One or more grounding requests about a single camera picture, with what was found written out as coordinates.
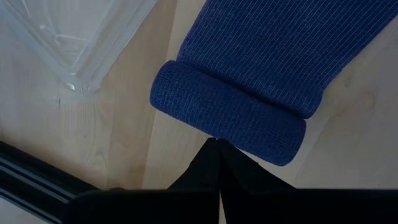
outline blue knit fabric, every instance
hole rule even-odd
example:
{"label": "blue knit fabric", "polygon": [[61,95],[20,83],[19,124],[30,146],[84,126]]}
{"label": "blue knit fabric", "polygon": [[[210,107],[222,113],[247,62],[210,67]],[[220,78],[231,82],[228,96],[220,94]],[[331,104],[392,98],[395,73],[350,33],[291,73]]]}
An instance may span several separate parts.
{"label": "blue knit fabric", "polygon": [[396,0],[207,0],[151,102],[284,165],[303,139],[301,119],[397,13]]}

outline light wood surface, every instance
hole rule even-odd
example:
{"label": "light wood surface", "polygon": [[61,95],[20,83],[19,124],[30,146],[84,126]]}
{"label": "light wood surface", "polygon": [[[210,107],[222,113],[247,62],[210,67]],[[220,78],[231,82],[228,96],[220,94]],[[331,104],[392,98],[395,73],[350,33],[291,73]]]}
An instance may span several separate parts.
{"label": "light wood surface", "polygon": [[[83,99],[51,71],[0,67],[0,137],[101,188],[168,187],[208,135],[153,109],[149,90],[204,2],[159,0]],[[290,164],[249,156],[296,187],[397,189],[397,30],[395,18],[328,87]]]}

